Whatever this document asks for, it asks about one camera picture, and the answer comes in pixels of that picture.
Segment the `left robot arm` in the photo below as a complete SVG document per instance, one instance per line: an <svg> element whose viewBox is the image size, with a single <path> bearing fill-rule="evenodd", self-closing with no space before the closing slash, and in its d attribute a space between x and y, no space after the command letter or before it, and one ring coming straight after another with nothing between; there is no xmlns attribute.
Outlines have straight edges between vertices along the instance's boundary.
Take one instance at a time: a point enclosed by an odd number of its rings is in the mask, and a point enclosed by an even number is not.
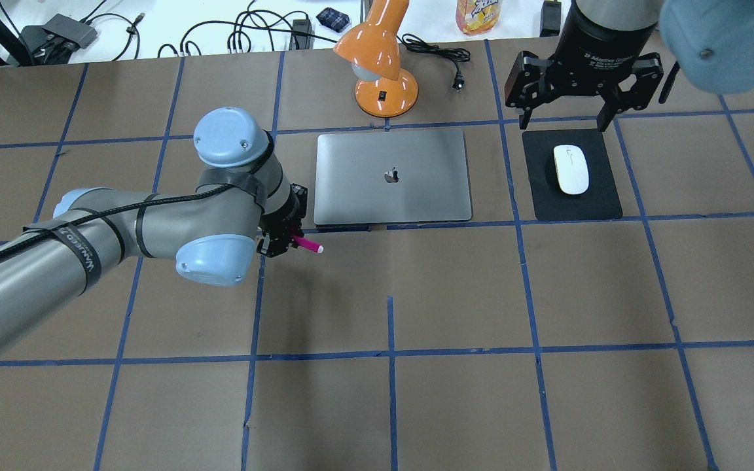
<svg viewBox="0 0 754 471"><path fill-rule="evenodd" d="M53 218L0 247L0 355L131 257L173 260L186 280L231 287L256 254L298 247L308 190L287 178L249 111L210 111L192 144L204 170L188 196L72 190Z"/></svg>

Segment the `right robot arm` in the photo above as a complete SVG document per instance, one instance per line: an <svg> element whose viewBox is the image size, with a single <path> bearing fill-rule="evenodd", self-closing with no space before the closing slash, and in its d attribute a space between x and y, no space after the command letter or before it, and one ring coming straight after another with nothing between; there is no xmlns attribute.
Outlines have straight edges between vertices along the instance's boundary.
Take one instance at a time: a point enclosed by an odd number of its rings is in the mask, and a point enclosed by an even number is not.
<svg viewBox="0 0 754 471"><path fill-rule="evenodd" d="M704 92L754 89L754 1L573 1L554 53L521 51L503 87L520 127L541 105L599 96L599 131L625 111L664 103L676 74Z"/></svg>

